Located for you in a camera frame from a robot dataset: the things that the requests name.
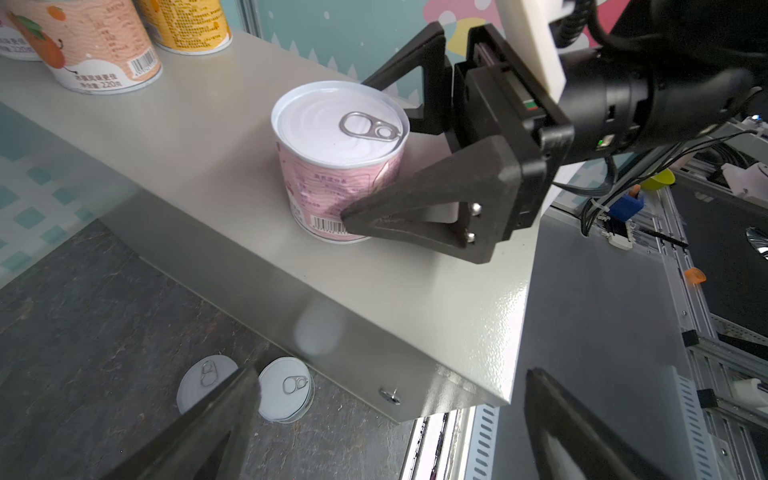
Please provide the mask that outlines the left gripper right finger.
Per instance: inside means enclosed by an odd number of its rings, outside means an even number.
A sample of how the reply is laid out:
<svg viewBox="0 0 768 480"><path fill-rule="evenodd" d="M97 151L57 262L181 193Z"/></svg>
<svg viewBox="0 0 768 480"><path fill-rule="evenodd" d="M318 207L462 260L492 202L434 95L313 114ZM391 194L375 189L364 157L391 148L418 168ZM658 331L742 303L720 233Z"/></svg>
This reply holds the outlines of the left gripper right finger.
<svg viewBox="0 0 768 480"><path fill-rule="evenodd" d="M526 373L525 420L541 479L664 479L543 369Z"/></svg>

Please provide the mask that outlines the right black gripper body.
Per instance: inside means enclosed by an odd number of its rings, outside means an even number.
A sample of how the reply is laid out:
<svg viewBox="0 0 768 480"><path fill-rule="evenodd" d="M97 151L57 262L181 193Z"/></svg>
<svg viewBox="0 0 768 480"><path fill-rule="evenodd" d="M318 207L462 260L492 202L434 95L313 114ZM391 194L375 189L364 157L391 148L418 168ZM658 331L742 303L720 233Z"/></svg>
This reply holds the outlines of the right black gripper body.
<svg viewBox="0 0 768 480"><path fill-rule="evenodd" d="M502 137L520 167L506 231L530 227L567 156L572 123L495 26L469 30L465 60L454 65L453 121L458 144Z"/></svg>

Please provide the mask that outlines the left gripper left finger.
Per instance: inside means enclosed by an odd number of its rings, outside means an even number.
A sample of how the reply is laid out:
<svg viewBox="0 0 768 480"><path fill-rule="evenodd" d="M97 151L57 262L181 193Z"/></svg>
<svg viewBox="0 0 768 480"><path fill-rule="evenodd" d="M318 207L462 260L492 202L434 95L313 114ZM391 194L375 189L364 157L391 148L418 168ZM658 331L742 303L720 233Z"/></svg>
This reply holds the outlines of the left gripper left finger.
<svg viewBox="0 0 768 480"><path fill-rule="evenodd" d="M246 365L104 477L237 479L259 401L258 371Z"/></svg>

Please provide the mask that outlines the pink front can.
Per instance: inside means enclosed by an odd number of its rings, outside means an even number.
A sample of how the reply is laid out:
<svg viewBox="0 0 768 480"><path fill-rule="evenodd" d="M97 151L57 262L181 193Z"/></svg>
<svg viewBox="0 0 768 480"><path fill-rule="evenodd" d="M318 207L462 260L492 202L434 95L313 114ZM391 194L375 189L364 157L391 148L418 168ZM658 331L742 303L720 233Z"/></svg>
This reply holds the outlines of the pink front can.
<svg viewBox="0 0 768 480"><path fill-rule="evenodd" d="M320 81L284 94L271 124L296 223L329 243L362 241L341 213L398 177L410 134L402 106L362 84Z"/></svg>

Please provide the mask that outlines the yellow label can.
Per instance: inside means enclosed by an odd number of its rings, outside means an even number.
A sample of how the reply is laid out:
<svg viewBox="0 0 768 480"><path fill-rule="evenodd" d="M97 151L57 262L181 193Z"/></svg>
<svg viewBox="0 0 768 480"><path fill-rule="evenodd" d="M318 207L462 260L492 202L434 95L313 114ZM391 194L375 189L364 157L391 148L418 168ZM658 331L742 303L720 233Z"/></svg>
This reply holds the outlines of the yellow label can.
<svg viewBox="0 0 768 480"><path fill-rule="evenodd" d="M150 39L164 50L207 55L233 40L219 0L136 0L134 5Z"/></svg>

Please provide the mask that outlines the pink label can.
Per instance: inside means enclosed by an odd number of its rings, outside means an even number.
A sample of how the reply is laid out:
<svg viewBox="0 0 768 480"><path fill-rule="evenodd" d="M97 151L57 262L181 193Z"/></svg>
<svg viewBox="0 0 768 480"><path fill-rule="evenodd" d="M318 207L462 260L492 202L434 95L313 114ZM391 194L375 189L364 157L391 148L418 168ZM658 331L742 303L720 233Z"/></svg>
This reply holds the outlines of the pink label can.
<svg viewBox="0 0 768 480"><path fill-rule="evenodd" d="M5 16L1 16L0 49L1 56L5 58L28 62L41 61L35 50Z"/></svg>

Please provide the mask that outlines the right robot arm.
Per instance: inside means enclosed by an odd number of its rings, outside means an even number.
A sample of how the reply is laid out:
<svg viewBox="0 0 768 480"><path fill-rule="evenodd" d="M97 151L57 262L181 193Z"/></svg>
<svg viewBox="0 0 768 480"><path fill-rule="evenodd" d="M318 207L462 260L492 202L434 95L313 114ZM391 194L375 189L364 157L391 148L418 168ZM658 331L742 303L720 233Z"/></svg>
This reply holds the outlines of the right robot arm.
<svg viewBox="0 0 768 480"><path fill-rule="evenodd" d="M349 233L486 263L562 166L701 137L767 85L763 1L632 1L611 30L593 1L498 8L503 28L472 27L462 62L431 22L367 78L382 90L421 69L409 126L451 153L346 207Z"/></svg>

